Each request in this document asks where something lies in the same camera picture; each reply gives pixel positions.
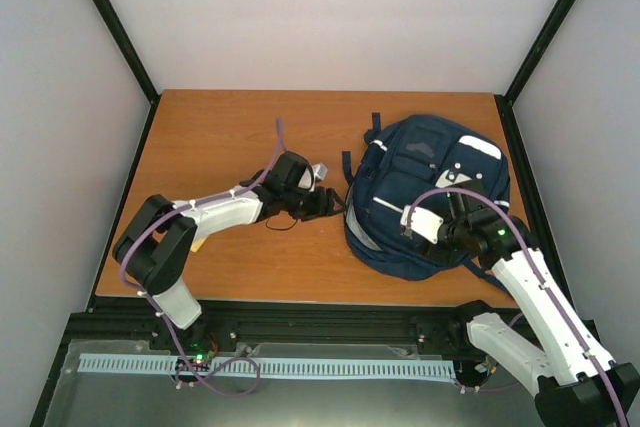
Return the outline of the navy blue student backpack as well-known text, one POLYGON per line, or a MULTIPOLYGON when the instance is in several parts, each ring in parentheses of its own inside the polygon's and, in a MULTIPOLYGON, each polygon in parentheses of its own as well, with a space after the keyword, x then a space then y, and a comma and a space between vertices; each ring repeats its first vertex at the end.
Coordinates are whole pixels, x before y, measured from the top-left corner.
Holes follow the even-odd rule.
POLYGON ((403 214, 421 194, 458 185, 476 190, 503 211, 510 207, 508 159, 489 138, 435 115, 411 115, 384 126, 373 113, 364 134, 367 149, 358 168, 342 154, 348 183, 344 232, 355 257, 384 275, 422 281, 440 272, 466 267, 499 287, 463 253, 427 257, 431 243, 403 232, 403 214))

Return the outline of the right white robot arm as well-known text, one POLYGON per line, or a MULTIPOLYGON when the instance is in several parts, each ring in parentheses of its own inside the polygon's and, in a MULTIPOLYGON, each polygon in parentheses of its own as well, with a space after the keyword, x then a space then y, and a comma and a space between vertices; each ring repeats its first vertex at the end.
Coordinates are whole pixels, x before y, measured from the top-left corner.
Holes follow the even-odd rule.
POLYGON ((477 258, 507 289, 537 340, 530 342, 498 314, 471 308, 468 342, 503 366, 531 394, 546 426, 626 426, 639 393, 639 372, 620 363, 587 329, 551 275, 544 255, 525 239, 526 226, 495 202, 463 186, 444 187, 449 213, 422 207, 437 190, 404 209, 406 234, 477 258))

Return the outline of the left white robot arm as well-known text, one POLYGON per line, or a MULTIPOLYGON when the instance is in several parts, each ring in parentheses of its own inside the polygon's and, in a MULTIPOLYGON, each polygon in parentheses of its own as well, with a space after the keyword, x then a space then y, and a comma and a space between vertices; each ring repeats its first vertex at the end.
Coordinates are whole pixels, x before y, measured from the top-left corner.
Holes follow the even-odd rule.
POLYGON ((320 185, 328 168, 310 164, 286 151, 251 179, 219 194, 169 201, 157 194, 146 199, 112 249, 127 281, 134 280, 161 317, 173 324, 172 335, 186 349, 201 347, 208 325, 202 307, 183 279, 188 256, 211 235, 266 221, 282 212, 306 222, 345 211, 332 188, 320 185))

